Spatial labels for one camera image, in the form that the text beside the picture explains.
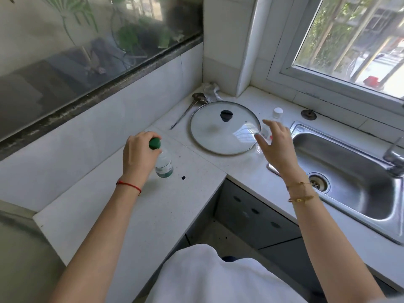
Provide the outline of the white framed window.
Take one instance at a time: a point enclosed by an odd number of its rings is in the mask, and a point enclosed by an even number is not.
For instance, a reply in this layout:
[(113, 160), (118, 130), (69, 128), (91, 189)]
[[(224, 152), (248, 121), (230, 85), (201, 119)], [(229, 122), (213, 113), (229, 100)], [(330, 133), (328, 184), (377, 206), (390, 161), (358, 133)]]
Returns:
[(266, 79), (404, 117), (404, 0), (291, 1)]

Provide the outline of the white shirt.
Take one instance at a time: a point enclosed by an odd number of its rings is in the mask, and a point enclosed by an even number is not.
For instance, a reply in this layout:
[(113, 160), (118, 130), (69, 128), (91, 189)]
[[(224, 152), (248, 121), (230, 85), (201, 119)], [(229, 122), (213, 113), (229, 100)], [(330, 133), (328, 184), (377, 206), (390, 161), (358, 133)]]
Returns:
[(175, 252), (145, 303), (307, 303), (252, 258), (225, 262), (207, 244)]

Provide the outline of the person's right forearm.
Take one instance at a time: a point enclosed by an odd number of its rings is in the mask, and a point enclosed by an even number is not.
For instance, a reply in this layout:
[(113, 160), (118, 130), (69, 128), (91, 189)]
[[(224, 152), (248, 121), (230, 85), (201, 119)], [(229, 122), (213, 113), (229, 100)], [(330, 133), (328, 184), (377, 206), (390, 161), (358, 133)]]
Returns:
[(286, 188), (328, 303), (370, 303), (385, 299), (373, 275), (310, 183)]

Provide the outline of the person's left hand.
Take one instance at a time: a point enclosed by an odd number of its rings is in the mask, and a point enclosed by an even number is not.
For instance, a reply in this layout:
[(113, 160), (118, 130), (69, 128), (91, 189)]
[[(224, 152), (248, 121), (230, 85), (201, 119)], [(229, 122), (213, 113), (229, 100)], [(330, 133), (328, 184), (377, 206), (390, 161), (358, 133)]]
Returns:
[(123, 151), (123, 174), (119, 181), (142, 189), (154, 169), (160, 152), (132, 152), (131, 137), (127, 139)]

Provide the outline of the crumpled clear plastic bag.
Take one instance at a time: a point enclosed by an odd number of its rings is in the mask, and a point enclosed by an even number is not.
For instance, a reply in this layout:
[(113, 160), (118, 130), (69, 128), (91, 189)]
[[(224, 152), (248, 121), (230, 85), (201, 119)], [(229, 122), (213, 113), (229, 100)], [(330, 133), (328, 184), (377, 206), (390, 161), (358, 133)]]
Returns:
[(220, 91), (220, 87), (215, 82), (202, 84), (202, 93), (208, 103), (223, 101), (218, 91)]

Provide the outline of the person's right hand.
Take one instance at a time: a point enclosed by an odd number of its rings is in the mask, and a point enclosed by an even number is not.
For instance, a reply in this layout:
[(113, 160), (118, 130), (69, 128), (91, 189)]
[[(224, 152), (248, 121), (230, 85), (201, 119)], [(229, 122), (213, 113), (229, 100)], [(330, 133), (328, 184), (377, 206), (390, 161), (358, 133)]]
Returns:
[(298, 164), (290, 130), (280, 122), (262, 122), (270, 127), (272, 133), (271, 156), (265, 156), (268, 163), (278, 171), (287, 187), (301, 182), (308, 183), (307, 174)]

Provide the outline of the chrome faucet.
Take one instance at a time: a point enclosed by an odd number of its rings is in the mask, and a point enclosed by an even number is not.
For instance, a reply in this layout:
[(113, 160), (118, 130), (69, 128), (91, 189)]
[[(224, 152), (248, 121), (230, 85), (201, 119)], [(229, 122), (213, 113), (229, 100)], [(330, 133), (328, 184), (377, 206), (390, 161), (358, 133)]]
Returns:
[(393, 142), (383, 155), (383, 159), (391, 166), (387, 172), (396, 178), (404, 177), (404, 136)]

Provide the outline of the metal ladle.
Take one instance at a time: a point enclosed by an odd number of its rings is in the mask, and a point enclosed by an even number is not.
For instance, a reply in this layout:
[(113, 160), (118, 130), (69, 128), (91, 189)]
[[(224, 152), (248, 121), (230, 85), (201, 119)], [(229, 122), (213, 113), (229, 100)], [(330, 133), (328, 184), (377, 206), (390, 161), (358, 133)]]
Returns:
[(179, 117), (179, 119), (170, 127), (172, 130), (195, 106), (205, 105), (208, 103), (205, 95), (202, 92), (196, 92), (192, 94), (193, 101), (189, 105), (189, 107), (183, 112), (183, 114)]

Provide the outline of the person's left forearm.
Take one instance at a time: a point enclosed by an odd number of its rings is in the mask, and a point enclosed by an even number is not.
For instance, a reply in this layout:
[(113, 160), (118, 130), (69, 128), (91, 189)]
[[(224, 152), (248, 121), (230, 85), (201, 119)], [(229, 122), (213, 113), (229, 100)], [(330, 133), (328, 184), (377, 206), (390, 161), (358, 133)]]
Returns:
[(49, 303), (104, 303), (141, 190), (119, 182), (60, 277)]

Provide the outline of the clear drinking glass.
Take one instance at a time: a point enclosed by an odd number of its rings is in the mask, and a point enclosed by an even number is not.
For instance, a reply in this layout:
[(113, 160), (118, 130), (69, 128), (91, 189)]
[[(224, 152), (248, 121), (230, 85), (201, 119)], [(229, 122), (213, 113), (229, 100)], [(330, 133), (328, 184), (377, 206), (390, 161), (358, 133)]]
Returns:
[[(268, 144), (268, 145), (271, 145), (271, 143), (272, 143), (272, 133), (271, 133), (271, 129), (270, 129), (270, 127), (267, 125), (267, 124), (265, 124), (264, 122), (262, 123), (262, 125), (261, 125), (261, 130), (260, 130), (260, 132), (259, 132), (259, 135), (261, 136), (261, 137), (263, 137), (263, 139), (265, 140), (265, 142)], [(263, 152), (262, 152), (262, 149), (261, 149), (261, 147), (260, 147), (260, 145), (258, 144), (258, 142), (256, 143), (256, 152), (258, 153), (258, 154), (262, 154)]]

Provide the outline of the stainless steel sink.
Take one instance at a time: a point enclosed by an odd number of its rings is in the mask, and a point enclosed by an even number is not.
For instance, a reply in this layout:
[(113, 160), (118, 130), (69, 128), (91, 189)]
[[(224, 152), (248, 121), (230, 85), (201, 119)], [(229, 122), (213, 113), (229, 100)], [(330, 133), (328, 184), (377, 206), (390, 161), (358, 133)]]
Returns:
[(387, 162), (298, 121), (290, 127), (297, 160), (330, 182), (321, 200), (391, 241), (404, 245), (404, 177)]

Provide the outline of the glass pot lid black knob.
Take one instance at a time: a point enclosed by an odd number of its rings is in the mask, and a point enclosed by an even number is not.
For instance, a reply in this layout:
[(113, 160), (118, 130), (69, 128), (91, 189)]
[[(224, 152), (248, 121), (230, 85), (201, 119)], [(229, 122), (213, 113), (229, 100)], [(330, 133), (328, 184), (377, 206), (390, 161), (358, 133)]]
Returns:
[(207, 103), (189, 121), (193, 140), (203, 149), (224, 156), (239, 155), (256, 146), (260, 121), (247, 107), (230, 101)]

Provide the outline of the metal sink drain strainer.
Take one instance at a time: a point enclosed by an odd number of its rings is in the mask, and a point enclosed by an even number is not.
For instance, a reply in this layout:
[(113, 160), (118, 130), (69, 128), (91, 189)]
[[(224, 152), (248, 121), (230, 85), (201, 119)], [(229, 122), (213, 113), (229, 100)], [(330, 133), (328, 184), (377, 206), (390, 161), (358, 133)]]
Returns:
[(321, 173), (311, 172), (308, 174), (310, 184), (316, 190), (327, 194), (331, 189), (329, 180)]

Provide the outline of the clear bottle with green cap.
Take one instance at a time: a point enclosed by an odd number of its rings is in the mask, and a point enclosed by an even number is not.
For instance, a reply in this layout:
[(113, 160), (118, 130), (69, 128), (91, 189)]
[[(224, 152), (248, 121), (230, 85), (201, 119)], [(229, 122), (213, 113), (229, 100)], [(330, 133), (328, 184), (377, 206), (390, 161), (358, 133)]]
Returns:
[(167, 149), (161, 144), (159, 138), (154, 137), (149, 141), (149, 148), (152, 150), (160, 149), (161, 153), (159, 154), (156, 164), (155, 171), (160, 178), (168, 178), (173, 172), (174, 168), (172, 166), (172, 160)]

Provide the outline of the glass panel with plant print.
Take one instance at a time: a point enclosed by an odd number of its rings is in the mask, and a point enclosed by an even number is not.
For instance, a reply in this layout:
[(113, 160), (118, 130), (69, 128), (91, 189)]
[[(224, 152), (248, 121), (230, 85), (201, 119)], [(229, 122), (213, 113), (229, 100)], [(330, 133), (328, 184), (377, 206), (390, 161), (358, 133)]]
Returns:
[(0, 142), (200, 35), (203, 0), (0, 0)]

